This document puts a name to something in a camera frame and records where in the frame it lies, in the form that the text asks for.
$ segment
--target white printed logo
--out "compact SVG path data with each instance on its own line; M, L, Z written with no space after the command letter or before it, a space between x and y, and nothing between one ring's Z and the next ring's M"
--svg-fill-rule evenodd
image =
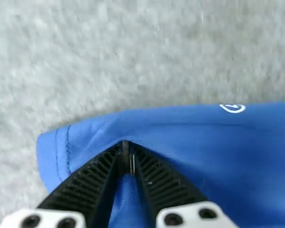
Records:
M242 104L220 104L219 106L229 113L241 113L246 109Z

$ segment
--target gray carpet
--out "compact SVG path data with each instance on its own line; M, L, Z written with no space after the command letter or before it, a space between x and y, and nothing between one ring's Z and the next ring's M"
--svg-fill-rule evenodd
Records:
M37 136L136 107L285 100L285 0L0 0L0 221Z

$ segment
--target seam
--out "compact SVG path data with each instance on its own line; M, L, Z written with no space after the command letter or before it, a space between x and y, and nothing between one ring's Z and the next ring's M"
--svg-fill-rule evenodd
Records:
M58 129L56 130L55 132L55 156L56 156L56 171L57 171L57 174L58 174L58 178L59 180L62 182L62 178L60 176L60 173L59 173L59 168L58 168L58 147L57 147L57 134L58 134Z
M70 142L69 142L69 132L70 132L70 127L71 127L71 125L69 125L68 127L67 127L67 131L66 131L66 166L67 166L67 172L68 172L68 174L70 175L71 174L71 170L70 170Z

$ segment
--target blue cloth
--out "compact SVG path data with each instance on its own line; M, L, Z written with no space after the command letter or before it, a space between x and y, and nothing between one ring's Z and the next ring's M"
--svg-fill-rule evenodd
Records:
M240 227L285 227L285 102L130 110L39 136L49 192L100 152L129 140L174 163ZM120 180L110 227L144 227L135 180Z

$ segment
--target screw hole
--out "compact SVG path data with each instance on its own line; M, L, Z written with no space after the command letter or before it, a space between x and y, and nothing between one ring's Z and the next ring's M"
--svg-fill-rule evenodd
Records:
M165 224L167 226L177 226L183 223L182 217L178 214L168 214L165 217Z
M31 215L23 220L21 228L34 228L40 222L40 217L38 215Z
M58 223L57 228L75 228L75 225L76 221L73 218L65 218Z
M212 218L214 219L217 217L216 213L208 208L201 209L199 211L199 216L203 219L212 219Z

